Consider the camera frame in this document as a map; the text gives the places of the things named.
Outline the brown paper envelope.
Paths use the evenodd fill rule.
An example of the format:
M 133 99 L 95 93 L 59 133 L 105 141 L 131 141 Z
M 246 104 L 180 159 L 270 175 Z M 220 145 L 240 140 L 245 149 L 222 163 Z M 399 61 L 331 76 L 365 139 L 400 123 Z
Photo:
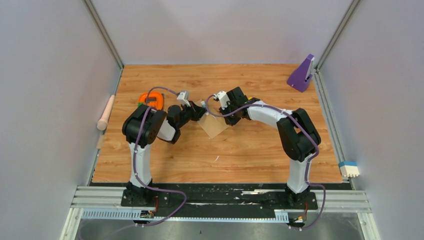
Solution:
M 216 117 L 208 111 L 203 114 L 197 123 L 210 139 L 215 138 L 229 127 L 223 117 Z

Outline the white green glue stick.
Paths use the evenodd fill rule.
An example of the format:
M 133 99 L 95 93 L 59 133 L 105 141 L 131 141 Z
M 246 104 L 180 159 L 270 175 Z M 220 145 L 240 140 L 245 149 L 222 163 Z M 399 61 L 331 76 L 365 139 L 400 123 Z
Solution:
M 206 116 L 208 116 L 208 115 L 209 115 L 209 112 L 208 112 L 208 110 L 207 110 L 207 105 L 206 105 L 205 101 L 203 101 L 203 100 L 202 100 L 202 101 L 200 102 L 200 104 L 201 104 L 201 107 L 202 107 L 203 109 L 205 109 L 205 113 L 204 113 L 204 114 L 205 114 Z

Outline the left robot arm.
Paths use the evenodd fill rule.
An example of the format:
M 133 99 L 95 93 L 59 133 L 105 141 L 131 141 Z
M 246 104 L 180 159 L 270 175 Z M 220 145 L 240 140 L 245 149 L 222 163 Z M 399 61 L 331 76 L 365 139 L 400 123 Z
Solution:
M 150 168 L 152 145 L 156 139 L 175 144 L 181 128 L 189 121 L 199 121 L 206 109 L 189 101 L 188 105 L 171 105 L 167 111 L 140 105 L 124 122 L 122 133 L 131 150 L 131 176 L 124 196 L 134 198 L 140 206 L 153 201 Z

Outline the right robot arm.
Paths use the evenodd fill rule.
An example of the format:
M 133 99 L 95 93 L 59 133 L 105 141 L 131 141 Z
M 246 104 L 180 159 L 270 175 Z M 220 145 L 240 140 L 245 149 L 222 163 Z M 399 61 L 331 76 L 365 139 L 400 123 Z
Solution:
M 306 110 L 278 108 L 256 97 L 248 98 L 240 87 L 220 91 L 213 99 L 219 102 L 219 112 L 230 126 L 247 119 L 278 130 L 282 148 L 289 158 L 285 201 L 292 209 L 301 207 L 310 192 L 311 161 L 319 154 L 321 143 L 318 130 Z

